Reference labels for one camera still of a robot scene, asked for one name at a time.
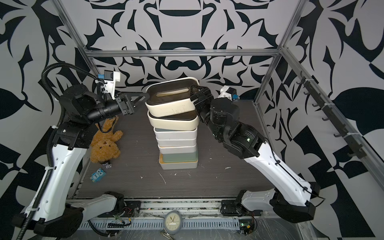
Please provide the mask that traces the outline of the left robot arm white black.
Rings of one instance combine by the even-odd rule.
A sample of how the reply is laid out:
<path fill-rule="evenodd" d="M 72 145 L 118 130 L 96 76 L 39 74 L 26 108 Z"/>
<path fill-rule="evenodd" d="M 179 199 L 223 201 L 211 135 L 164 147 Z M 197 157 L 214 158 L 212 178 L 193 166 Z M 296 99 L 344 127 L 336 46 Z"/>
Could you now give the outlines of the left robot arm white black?
<path fill-rule="evenodd" d="M 18 239 L 28 230 L 43 237 L 67 238 L 83 222 L 104 213 L 123 212 L 122 194 L 106 192 L 98 198 L 70 205 L 68 192 L 80 161 L 100 130 L 99 123 L 119 114 L 133 114 L 148 98 L 147 93 L 128 92 L 104 99 L 83 85 L 72 86 L 57 97 L 62 113 L 48 140 L 44 178 L 26 211 L 12 220 L 13 226 L 20 229 Z"/>

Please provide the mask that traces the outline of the white box bamboo lid front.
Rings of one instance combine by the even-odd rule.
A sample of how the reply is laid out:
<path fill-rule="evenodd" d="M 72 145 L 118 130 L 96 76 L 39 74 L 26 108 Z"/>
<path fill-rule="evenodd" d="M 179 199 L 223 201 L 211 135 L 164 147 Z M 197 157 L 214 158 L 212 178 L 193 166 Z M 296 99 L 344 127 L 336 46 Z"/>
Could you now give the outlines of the white box bamboo lid front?
<path fill-rule="evenodd" d="M 164 155 L 160 154 L 159 164 L 163 170 L 185 170 L 185 169 L 195 169 L 198 166 L 199 160 L 196 159 L 194 162 L 172 162 L 165 163 Z"/>

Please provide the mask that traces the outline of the blue owl toy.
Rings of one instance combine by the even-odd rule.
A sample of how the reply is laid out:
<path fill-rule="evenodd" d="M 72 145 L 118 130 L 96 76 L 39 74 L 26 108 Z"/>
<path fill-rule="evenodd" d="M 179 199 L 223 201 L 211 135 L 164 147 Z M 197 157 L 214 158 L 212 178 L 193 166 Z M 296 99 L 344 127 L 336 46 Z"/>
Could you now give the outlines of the blue owl toy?
<path fill-rule="evenodd" d="M 102 169 L 97 169 L 90 177 L 93 183 L 99 182 L 107 173 Z"/>

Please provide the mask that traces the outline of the small zebra striped toy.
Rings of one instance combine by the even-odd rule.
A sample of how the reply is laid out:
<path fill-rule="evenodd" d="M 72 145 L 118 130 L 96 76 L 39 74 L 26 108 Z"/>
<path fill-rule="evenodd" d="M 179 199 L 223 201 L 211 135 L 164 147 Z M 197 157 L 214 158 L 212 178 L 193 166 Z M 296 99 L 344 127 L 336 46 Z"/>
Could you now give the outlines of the small zebra striped toy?
<path fill-rule="evenodd" d="M 110 161 L 105 161 L 105 162 L 101 163 L 101 165 L 106 169 L 109 169 L 113 166 Z"/>

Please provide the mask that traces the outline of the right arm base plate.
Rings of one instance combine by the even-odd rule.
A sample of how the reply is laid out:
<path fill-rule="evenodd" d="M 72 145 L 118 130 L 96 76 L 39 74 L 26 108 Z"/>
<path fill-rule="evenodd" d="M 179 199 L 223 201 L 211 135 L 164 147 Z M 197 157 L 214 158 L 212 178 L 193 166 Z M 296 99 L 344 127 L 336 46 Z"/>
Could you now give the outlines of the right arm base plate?
<path fill-rule="evenodd" d="M 262 210 L 249 211 L 236 200 L 221 200 L 220 213 L 224 217 L 261 216 Z"/>

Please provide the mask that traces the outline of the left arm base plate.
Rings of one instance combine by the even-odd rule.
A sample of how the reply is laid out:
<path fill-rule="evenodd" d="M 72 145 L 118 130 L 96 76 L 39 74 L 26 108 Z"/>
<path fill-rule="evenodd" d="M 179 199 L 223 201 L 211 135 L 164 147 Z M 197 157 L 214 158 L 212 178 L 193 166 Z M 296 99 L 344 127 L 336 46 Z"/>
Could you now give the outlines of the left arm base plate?
<path fill-rule="evenodd" d="M 118 216 L 121 218 L 132 218 L 141 212 L 141 201 L 125 201 Z"/>

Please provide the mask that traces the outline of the white box bamboo lid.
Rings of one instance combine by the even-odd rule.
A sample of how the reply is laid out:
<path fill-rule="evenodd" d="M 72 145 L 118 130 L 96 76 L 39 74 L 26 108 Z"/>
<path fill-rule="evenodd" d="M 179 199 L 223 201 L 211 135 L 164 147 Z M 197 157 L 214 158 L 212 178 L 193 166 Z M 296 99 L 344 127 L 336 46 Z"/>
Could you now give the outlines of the white box bamboo lid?
<path fill-rule="evenodd" d="M 170 140 L 161 140 L 156 138 L 158 142 L 158 146 L 165 148 L 165 147 L 192 147 L 197 144 L 197 138 L 194 139 L 184 139 L 184 140 L 177 140 L 177 139 L 170 139 Z"/>
<path fill-rule="evenodd" d="M 160 154 L 159 164 L 163 170 L 185 170 L 185 169 L 195 169 L 198 166 L 199 160 L 196 159 L 194 162 L 172 162 L 165 163 L 164 155 Z"/>
<path fill-rule="evenodd" d="M 160 153 L 165 154 L 187 154 L 197 151 L 197 145 L 194 146 L 182 146 L 182 147 L 160 147 L 158 146 Z"/>

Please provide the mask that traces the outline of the green tissue box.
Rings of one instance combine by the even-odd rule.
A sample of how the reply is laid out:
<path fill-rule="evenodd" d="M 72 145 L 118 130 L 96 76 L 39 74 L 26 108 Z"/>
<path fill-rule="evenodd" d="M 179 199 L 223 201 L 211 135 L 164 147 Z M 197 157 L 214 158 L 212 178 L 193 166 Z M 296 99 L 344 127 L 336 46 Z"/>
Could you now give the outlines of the green tissue box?
<path fill-rule="evenodd" d="M 163 163 L 196 162 L 198 160 L 198 152 L 196 151 L 193 153 L 161 154 L 160 159 Z"/>

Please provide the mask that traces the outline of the green circuit board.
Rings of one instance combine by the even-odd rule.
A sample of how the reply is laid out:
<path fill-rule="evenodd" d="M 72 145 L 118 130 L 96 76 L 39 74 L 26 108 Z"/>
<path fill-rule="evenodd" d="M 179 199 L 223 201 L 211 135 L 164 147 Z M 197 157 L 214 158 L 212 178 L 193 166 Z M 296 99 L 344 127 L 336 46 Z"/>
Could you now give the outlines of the green circuit board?
<path fill-rule="evenodd" d="M 239 220 L 239 233 L 242 235 L 249 235 L 255 230 L 255 221 L 251 219 Z"/>

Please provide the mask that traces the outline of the round analog clock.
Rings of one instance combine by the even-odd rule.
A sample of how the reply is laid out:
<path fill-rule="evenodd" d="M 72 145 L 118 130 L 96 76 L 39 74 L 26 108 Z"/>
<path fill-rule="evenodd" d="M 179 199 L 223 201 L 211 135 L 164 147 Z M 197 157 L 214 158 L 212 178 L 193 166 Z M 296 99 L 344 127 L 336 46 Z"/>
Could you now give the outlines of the round analog clock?
<path fill-rule="evenodd" d="M 169 212 L 164 218 L 164 229 L 167 234 L 175 235 L 183 227 L 183 217 L 178 211 Z"/>

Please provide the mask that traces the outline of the brown plush bunny toy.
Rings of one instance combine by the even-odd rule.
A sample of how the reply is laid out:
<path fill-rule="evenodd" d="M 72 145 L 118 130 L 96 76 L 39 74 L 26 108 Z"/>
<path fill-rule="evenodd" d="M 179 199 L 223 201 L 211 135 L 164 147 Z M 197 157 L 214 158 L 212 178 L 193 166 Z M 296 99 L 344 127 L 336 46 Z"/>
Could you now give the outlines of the brown plush bunny toy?
<path fill-rule="evenodd" d="M 105 120 L 102 127 L 100 127 L 100 124 L 96 124 L 98 131 L 91 142 L 90 160 L 92 163 L 101 164 L 105 161 L 111 162 L 112 159 L 120 156 L 121 151 L 117 145 L 117 141 L 122 138 L 124 133 L 122 131 L 114 132 L 114 127 L 118 120 L 119 117 L 114 116 L 111 119 Z"/>

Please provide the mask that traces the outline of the black wall hook rack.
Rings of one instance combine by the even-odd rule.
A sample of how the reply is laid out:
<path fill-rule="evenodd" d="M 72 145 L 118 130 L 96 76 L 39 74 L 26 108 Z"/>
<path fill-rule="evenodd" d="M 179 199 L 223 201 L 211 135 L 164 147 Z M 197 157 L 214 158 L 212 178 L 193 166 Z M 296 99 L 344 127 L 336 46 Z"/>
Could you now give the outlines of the black wall hook rack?
<path fill-rule="evenodd" d="M 319 108 L 326 115 L 323 121 L 329 121 L 337 130 L 334 134 L 336 138 L 343 138 L 347 145 L 352 150 L 351 156 L 356 156 L 362 159 L 367 156 L 364 149 L 364 144 L 360 133 L 357 132 L 347 121 L 341 111 L 337 108 L 336 104 L 330 100 L 326 93 L 320 88 L 314 79 L 307 79 L 302 76 L 300 85 L 303 85 L 307 92 L 306 95 L 310 95 L 315 104 L 313 107 Z"/>

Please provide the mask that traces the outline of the white box grey lid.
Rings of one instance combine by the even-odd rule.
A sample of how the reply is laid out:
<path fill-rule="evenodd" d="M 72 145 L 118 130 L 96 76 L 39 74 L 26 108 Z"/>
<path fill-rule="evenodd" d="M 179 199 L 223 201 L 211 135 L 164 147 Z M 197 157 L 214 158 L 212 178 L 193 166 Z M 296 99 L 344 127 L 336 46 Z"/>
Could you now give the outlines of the white box grey lid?
<path fill-rule="evenodd" d="M 198 128 L 191 131 L 176 131 L 154 128 L 158 140 L 192 140 L 198 135 Z"/>

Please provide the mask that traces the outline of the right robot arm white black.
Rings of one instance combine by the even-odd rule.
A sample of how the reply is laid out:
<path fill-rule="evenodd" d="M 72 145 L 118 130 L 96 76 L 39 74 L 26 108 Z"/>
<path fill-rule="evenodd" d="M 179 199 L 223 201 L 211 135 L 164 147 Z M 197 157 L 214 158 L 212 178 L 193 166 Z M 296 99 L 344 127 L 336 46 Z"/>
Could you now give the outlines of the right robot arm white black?
<path fill-rule="evenodd" d="M 320 186 L 297 175 L 275 154 L 260 132 L 240 122 L 240 108 L 234 104 L 239 98 L 236 90 L 225 86 L 217 98 L 208 87 L 193 85 L 190 92 L 190 100 L 200 121 L 214 138 L 229 153 L 256 168 L 274 185 L 269 191 L 240 191 L 234 202 L 237 215 L 273 211 L 290 223 L 313 220 L 316 206 L 311 203 L 311 198 L 319 197 Z"/>

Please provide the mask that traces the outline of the cream box dark clear lid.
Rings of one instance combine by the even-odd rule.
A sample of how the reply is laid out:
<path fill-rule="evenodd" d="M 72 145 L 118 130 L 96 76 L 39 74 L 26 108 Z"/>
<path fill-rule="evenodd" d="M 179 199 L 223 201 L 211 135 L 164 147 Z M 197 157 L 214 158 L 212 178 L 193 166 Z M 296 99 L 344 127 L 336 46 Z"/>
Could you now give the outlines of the cream box dark clear lid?
<path fill-rule="evenodd" d="M 199 86 L 196 78 L 186 77 L 150 85 L 146 89 L 149 99 L 146 107 L 154 117 L 166 117 L 195 110 L 191 102 L 192 86 Z"/>

